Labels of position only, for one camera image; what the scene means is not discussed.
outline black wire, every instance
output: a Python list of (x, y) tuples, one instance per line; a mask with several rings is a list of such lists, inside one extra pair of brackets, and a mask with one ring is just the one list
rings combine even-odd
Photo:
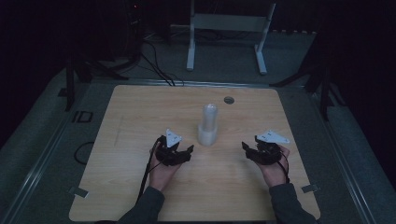
[(174, 80), (173, 80), (172, 78), (170, 78), (168, 75), (166, 75), (166, 73), (165, 73), (163, 70), (161, 70), (160, 66), (158, 65), (157, 50), (155, 49), (154, 45), (152, 45), (152, 44), (151, 44), (150, 42), (148, 42), (148, 41), (143, 41), (143, 43), (148, 44), (148, 45), (150, 45), (150, 46), (152, 47), (152, 49), (153, 49), (153, 51), (154, 51), (154, 62), (155, 62), (155, 67), (156, 67), (156, 69), (158, 70), (158, 72), (161, 73), (163, 76), (167, 77), (168, 79), (170, 79), (171, 82), (172, 82), (172, 85), (173, 85), (173, 86), (176, 86)]
[(150, 173), (152, 170), (154, 170), (154, 168), (156, 168), (157, 166), (163, 164), (162, 161), (160, 161), (157, 165), (155, 165), (154, 167), (152, 167), (148, 172)]
[(288, 169), (285, 169), (285, 167), (282, 165), (282, 163), (280, 163), (280, 161), (277, 161), (277, 164), (279, 164), (280, 168), (282, 168), (283, 173), (285, 174), (286, 183), (289, 183), (290, 182), (290, 178), (289, 178), (289, 161), (288, 161), (288, 158), (285, 156), (285, 154), (283, 154), (283, 153), (281, 153), (281, 154), (286, 160), (286, 164), (288, 165)]
[(139, 195), (137, 196), (136, 203), (139, 201), (140, 197), (143, 195), (143, 190), (146, 186), (146, 182), (148, 180), (148, 176), (149, 176), (149, 172), (150, 172), (151, 159), (154, 154), (155, 147), (157, 146), (157, 144), (159, 142), (160, 142), (160, 138), (158, 138), (157, 141), (155, 141), (154, 146), (152, 146), (152, 149), (149, 153), (148, 164), (146, 165), (146, 171), (145, 171), (145, 174), (143, 175), (142, 183), (140, 184)]
[[(146, 70), (149, 70), (149, 71), (151, 71), (151, 72), (153, 72), (153, 73), (156, 73), (156, 71), (154, 71), (154, 70), (152, 70), (152, 69), (149, 69), (149, 68), (147, 68), (147, 67), (141, 66), (141, 65), (138, 65), (137, 67), (143, 68), (143, 69), (146, 69)], [(181, 82), (181, 86), (184, 87), (184, 81), (183, 81), (183, 79), (179, 78), (177, 75), (172, 74), (172, 73), (166, 73), (166, 74), (167, 74), (167, 75), (170, 75), (170, 76), (173, 76), (175, 79), (179, 80), (179, 81)]]
[(143, 59), (146, 60), (146, 62), (148, 62), (149, 65), (151, 65), (151, 67), (154, 69), (155, 73), (157, 73), (158, 76), (160, 76), (166, 83), (168, 83), (169, 86), (172, 86), (172, 84), (167, 80), (167, 76), (164, 76), (162, 73), (160, 73), (155, 65), (148, 59), (146, 58), (146, 56), (142, 53), (142, 57)]
[(78, 158), (78, 152), (79, 152), (79, 150), (80, 150), (82, 147), (85, 147), (85, 146), (87, 146), (87, 145), (89, 145), (89, 144), (93, 144), (93, 143), (94, 143), (94, 142), (86, 142), (86, 143), (83, 143), (83, 144), (81, 144), (81, 145), (76, 149), (75, 154), (74, 154), (74, 158), (75, 158), (76, 162), (78, 162), (78, 163), (80, 163), (80, 164), (82, 164), (82, 165), (86, 165), (86, 164), (87, 164), (87, 162), (81, 161), (81, 160)]

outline gray sleeve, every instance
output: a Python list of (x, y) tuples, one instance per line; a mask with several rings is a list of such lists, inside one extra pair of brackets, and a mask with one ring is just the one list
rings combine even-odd
[(147, 187), (139, 202), (117, 222), (118, 224), (157, 223), (158, 214), (163, 208), (163, 194), (152, 187)]
[(283, 184), (270, 188), (271, 203), (278, 223), (314, 224), (314, 216), (307, 213), (297, 199), (292, 184)]

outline hand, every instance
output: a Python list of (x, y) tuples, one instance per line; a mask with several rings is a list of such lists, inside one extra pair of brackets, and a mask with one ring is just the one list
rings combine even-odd
[(163, 164), (160, 165), (158, 164), (160, 164), (160, 161), (157, 160), (154, 151), (154, 154), (152, 155), (151, 158), (150, 169), (152, 170), (149, 173), (148, 185), (159, 191), (163, 191), (171, 181), (175, 172), (178, 170), (178, 168), (180, 168), (181, 164), (175, 166), (165, 166)]
[[(280, 159), (280, 164), (285, 167), (286, 170), (289, 169), (288, 162), (286, 158), (290, 154), (290, 150), (288, 150), (285, 147), (279, 146), (280, 150), (282, 151), (283, 155), (282, 158)], [(256, 162), (256, 164), (259, 166), (260, 170), (262, 171), (262, 176), (264, 177), (265, 183), (267, 183), (268, 187), (273, 187), (276, 185), (281, 185), (286, 183), (286, 176), (285, 173), (283, 173), (282, 168), (280, 167), (279, 164), (274, 163), (271, 165), (261, 165)]]

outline white cylinder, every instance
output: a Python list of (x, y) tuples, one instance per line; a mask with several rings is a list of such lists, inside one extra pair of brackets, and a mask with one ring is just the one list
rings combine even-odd
[(212, 146), (218, 137), (218, 107), (205, 105), (201, 123), (198, 125), (198, 142), (204, 147)]

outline fingers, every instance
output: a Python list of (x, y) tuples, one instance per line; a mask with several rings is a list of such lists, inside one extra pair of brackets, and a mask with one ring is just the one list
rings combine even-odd
[(285, 157), (287, 158), (290, 154), (290, 150), (288, 150), (286, 147), (282, 147), (281, 145), (279, 145), (280, 150), (282, 151), (283, 155), (285, 155)]

